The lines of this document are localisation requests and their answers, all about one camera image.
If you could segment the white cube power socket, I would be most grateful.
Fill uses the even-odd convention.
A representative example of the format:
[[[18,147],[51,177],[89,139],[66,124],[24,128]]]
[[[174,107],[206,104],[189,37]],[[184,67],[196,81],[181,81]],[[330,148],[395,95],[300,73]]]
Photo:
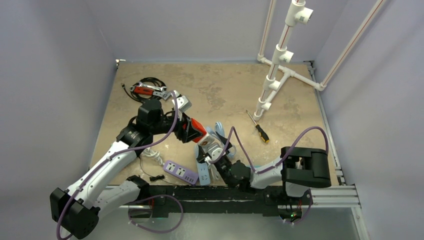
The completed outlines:
[[[208,148],[211,146],[220,145],[219,139],[215,137],[213,134],[207,133],[198,143],[197,149],[199,154],[208,154]]]

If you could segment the red cube socket adapter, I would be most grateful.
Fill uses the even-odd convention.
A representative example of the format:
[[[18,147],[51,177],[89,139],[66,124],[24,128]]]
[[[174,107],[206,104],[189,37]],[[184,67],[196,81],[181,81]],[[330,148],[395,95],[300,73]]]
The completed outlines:
[[[197,132],[196,137],[192,140],[195,143],[198,143],[207,134],[204,126],[194,118],[191,118],[191,128]]]

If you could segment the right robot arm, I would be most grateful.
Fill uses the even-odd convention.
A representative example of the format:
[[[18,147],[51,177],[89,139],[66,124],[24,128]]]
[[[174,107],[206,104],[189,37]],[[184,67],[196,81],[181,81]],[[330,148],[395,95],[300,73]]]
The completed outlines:
[[[320,148],[288,146],[274,161],[252,170],[239,160],[232,163],[224,155],[213,165],[229,187],[243,192],[264,190],[271,184],[282,182],[280,196],[288,204],[294,203],[310,188],[332,186],[328,152]]]

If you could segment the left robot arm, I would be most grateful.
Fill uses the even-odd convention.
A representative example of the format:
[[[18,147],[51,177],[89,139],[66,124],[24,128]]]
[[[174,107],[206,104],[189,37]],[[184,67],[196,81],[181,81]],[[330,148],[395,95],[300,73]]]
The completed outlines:
[[[154,136],[166,140],[171,134],[183,143],[198,141],[205,131],[187,116],[192,106],[182,95],[172,100],[173,109],[165,113],[157,99],[146,100],[132,117],[105,155],[82,177],[66,189],[56,188],[49,197],[56,237],[62,233],[79,240],[87,237],[100,219],[127,203],[142,205],[156,199],[167,199],[165,193],[153,195],[150,184],[139,176],[128,177],[121,185],[107,190],[112,179],[147,148],[157,145]]]

